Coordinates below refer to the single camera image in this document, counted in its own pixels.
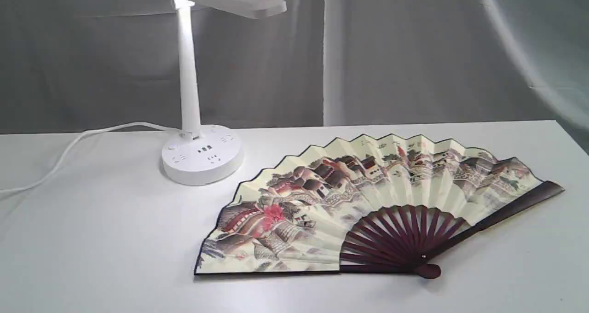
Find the grey backdrop curtain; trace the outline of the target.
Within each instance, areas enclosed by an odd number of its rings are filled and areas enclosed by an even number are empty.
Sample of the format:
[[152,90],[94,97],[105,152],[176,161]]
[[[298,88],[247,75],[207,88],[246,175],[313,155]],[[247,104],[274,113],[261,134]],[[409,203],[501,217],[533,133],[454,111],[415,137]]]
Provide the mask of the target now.
[[[231,128],[554,119],[588,149],[588,0],[195,6],[202,122]],[[181,125],[171,0],[0,0],[1,133]]]

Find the painted paper folding fan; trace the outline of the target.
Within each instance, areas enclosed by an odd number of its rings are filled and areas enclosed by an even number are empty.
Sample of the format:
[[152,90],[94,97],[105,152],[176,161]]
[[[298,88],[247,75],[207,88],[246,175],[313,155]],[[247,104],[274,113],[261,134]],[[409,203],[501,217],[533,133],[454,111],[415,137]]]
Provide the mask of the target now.
[[194,275],[435,279],[437,256],[564,191],[516,157],[454,139],[336,138],[240,183],[202,242]]

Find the white desk lamp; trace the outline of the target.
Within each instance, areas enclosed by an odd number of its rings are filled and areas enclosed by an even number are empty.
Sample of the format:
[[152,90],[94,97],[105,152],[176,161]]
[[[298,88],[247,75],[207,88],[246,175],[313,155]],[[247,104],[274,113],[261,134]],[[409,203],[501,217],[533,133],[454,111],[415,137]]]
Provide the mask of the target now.
[[166,176],[181,185],[201,186],[223,180],[240,168],[244,150],[237,133],[201,122],[192,7],[199,5],[250,19],[286,12],[285,0],[172,0],[177,16],[181,130],[162,147]]

